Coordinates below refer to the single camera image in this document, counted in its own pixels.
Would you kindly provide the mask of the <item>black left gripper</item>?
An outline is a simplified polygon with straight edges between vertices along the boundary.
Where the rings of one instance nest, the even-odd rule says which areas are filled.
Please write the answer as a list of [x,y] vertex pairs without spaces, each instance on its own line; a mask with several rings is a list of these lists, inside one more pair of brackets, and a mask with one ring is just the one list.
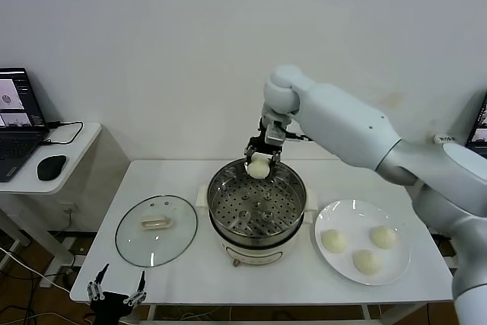
[[132,313],[130,305],[140,305],[147,296],[145,291],[145,271],[140,276],[137,290],[134,294],[122,295],[112,292],[103,292],[101,282],[109,267],[107,263],[96,275],[94,281],[87,286],[90,308],[95,314],[93,325],[118,325],[122,317]]

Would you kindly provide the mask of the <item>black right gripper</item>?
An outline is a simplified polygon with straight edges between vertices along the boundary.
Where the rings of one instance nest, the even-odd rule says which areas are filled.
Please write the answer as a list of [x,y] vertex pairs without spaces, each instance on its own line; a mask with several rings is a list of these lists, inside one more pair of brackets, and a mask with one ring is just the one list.
[[258,127],[259,135],[251,137],[245,148],[245,165],[252,162],[255,153],[271,155],[269,170],[273,171],[281,161],[282,146],[284,144],[284,129],[282,122],[261,118]]

